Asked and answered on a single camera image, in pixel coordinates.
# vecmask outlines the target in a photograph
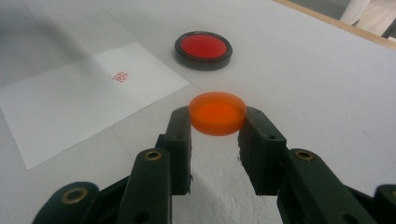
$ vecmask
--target orange disc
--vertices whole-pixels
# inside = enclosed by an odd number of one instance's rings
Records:
[[[247,107],[238,97],[226,92],[208,92],[190,102],[192,126],[201,133],[223,136],[235,133],[245,122]]]

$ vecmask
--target red stamp mark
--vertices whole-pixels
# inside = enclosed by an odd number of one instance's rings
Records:
[[[124,81],[128,80],[128,73],[124,72],[124,71],[120,71],[118,73],[116,73],[116,75],[113,76],[113,80],[118,81],[119,83],[122,83]]]

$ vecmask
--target white background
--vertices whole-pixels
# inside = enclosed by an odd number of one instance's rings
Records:
[[[0,115],[2,223],[32,222],[71,182],[103,189],[127,176],[171,112],[205,91],[259,108],[289,148],[319,154],[352,188],[396,182],[396,51],[269,0],[3,0],[0,12],[0,88],[134,41],[191,83],[29,171]],[[230,41],[226,67],[175,61],[177,38],[196,30]],[[276,198],[254,194],[236,134],[193,130],[192,147],[191,195],[174,197],[174,223],[281,223]]]

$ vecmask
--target white paper sheet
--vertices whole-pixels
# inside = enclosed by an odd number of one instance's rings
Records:
[[[188,82],[137,43],[0,90],[0,106],[27,169]]]

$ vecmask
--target plastic lid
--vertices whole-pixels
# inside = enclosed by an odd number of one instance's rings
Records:
[[[175,43],[175,50],[182,64],[196,70],[220,69],[233,54],[233,48],[224,37],[205,31],[182,35]]]
[[[207,92],[190,102],[192,126],[201,133],[223,136],[235,133],[245,122],[247,107],[238,97],[226,92]]]

